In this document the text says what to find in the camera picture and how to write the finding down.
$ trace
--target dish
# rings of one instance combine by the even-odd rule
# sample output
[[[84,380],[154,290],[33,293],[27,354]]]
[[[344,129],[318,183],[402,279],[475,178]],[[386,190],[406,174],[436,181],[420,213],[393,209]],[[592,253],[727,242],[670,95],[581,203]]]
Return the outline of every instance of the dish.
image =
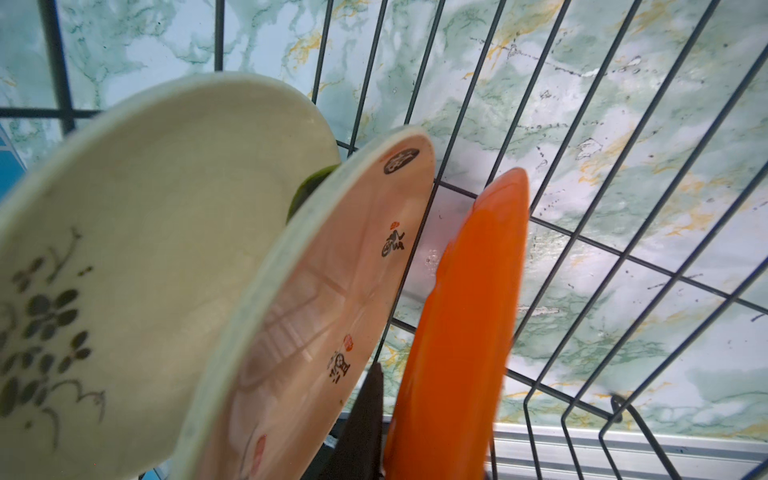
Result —
[[[210,358],[175,478],[303,474],[381,336],[434,172],[427,134],[401,127],[298,209]]]
[[[513,168],[480,194],[445,248],[389,424],[388,480],[483,478],[515,327],[527,226],[528,177]]]
[[[219,73],[98,115],[28,174],[0,207],[0,476],[165,460],[296,189],[338,161],[304,95]]]

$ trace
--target marble wall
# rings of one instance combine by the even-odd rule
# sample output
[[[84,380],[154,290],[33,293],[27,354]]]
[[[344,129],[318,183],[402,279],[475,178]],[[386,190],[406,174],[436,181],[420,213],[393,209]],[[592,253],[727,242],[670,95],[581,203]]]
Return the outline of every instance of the marble wall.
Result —
[[[534,216],[573,230],[707,7],[694,0],[644,0],[590,107],[573,130]],[[55,106],[34,2],[6,2],[0,16],[0,106]],[[413,124],[428,129],[442,159],[497,8],[491,0],[447,0],[439,20]],[[561,0],[508,0],[479,72],[443,180],[482,190]],[[523,167],[535,192],[571,129],[629,0],[573,0],[554,39],[499,172]],[[212,0],[60,0],[65,56],[77,109],[105,109],[152,85],[213,70]],[[371,42],[382,3],[335,0],[318,107],[337,139],[352,140]],[[403,122],[436,0],[389,0],[372,64],[356,144]],[[279,78],[311,97],[326,3],[231,0],[226,3],[224,67]],[[582,232],[623,250],[768,43],[768,3],[723,0],[637,139]],[[768,71],[758,73],[686,174],[633,255],[675,271],[768,161]],[[55,119],[0,121],[28,167],[61,141]],[[81,127],[87,121],[78,121]],[[440,188],[415,255],[397,316],[418,324],[442,250],[472,200]],[[768,255],[768,185],[762,184],[686,276],[730,293]],[[518,319],[544,283],[568,237],[529,224]],[[535,378],[617,257],[577,241],[508,359]],[[545,383],[575,394],[668,276],[627,261],[568,342]],[[744,295],[768,307],[768,280]],[[678,283],[630,338],[584,397],[610,410],[721,302]],[[393,327],[382,352],[391,412],[412,335]],[[730,307],[637,401],[655,432],[768,441],[768,317]],[[473,345],[457,345],[471,352]],[[527,387],[505,380],[498,410],[522,422]],[[537,394],[534,422],[559,425],[564,404]],[[571,424],[601,421],[576,411]],[[617,429],[636,429],[625,422]]]

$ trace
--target orange plastic dish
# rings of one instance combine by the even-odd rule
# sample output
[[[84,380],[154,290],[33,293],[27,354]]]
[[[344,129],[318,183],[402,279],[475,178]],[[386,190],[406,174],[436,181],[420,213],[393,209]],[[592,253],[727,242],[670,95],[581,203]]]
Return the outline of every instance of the orange plastic dish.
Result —
[[[384,451],[387,480],[482,478],[525,259],[528,177],[475,201],[437,269]]]

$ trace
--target cream-colored plate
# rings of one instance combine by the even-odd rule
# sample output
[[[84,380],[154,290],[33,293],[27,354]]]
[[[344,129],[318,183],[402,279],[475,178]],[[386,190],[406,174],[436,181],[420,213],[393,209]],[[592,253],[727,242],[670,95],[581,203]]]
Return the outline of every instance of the cream-colored plate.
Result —
[[[174,81],[95,118],[0,208],[0,477],[165,460],[302,181],[338,163],[298,91]]]
[[[302,475],[381,336],[434,172],[426,133],[402,127],[299,209],[210,358],[174,452],[176,480]]]

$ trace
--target black printed character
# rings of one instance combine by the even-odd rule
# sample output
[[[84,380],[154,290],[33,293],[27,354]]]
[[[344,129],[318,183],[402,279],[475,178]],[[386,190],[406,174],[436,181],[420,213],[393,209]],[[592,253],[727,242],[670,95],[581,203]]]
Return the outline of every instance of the black printed character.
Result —
[[[389,255],[389,252],[393,250],[405,250],[406,248],[400,241],[405,235],[405,232],[403,232],[402,235],[398,235],[397,230],[392,232],[392,234],[389,235],[389,238],[386,239],[386,243],[384,243],[384,247],[382,248],[382,257],[386,257]]]
[[[327,368],[329,368],[331,365],[333,365],[333,368],[331,368],[331,373],[328,375],[328,377],[332,379],[331,382],[339,383],[341,377],[346,376],[346,372],[349,370],[349,364],[344,360],[344,354],[340,353],[339,351],[335,351],[331,357],[331,361],[328,362]]]

